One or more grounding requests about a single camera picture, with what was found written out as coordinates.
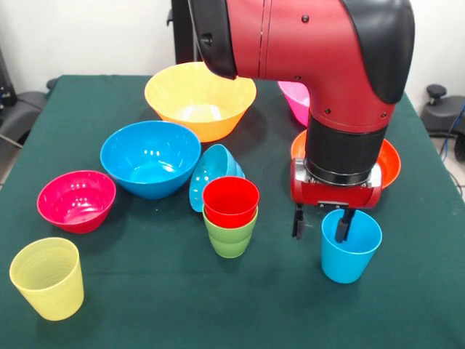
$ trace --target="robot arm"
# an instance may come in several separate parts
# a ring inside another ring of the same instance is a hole
[[[189,2],[212,72],[308,88],[306,156],[292,164],[293,200],[374,207],[381,195],[376,160],[413,55],[409,1]]]

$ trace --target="blue bowl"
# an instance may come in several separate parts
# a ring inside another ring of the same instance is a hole
[[[143,121],[113,133],[100,161],[123,188],[142,198],[164,198],[187,182],[201,155],[201,143],[186,127]]]
[[[347,241],[336,242],[336,230],[344,210],[329,213],[321,224],[321,268],[331,280],[351,284],[362,276],[383,239],[378,223],[355,211]]]
[[[224,176],[246,177],[228,149],[215,144],[203,153],[190,179],[189,201],[194,211],[203,211],[202,194],[206,185]]]

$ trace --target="red cup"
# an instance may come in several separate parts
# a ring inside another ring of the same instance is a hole
[[[255,217],[259,189],[241,177],[220,177],[203,190],[205,215],[222,228],[239,228]]]

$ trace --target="floor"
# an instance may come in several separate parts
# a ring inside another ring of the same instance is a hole
[[[432,138],[432,142],[437,149],[437,152],[440,151],[442,144],[444,142],[443,138]],[[449,140],[449,151],[448,156],[444,160],[444,165],[450,173],[457,179],[457,184],[461,186],[462,191],[465,193],[465,164],[460,164],[455,159],[453,155],[453,148],[455,146],[455,140]],[[20,150],[14,147],[11,147],[6,152],[8,156],[5,156],[5,159],[0,160],[0,190],[3,184],[7,181],[8,175],[11,172],[13,166],[15,165],[17,157],[20,155]]]
[[[432,138],[432,142],[437,149],[437,152],[440,152],[442,144],[444,143],[444,138]],[[461,187],[462,192],[465,193],[465,164],[457,162],[455,156],[453,155],[453,149],[456,145],[455,140],[449,140],[449,151],[447,158],[444,160],[445,168],[457,179],[456,184]]]
[[[0,159],[0,190],[3,187],[3,184],[7,181],[9,173],[12,171],[13,166],[15,165],[16,159],[20,155],[20,150],[14,148],[10,145],[7,145],[7,151],[2,151],[4,154],[3,159]]]

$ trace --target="black office chair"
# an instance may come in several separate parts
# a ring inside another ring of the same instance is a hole
[[[16,94],[0,50],[0,171],[23,146],[46,101],[43,92]]]

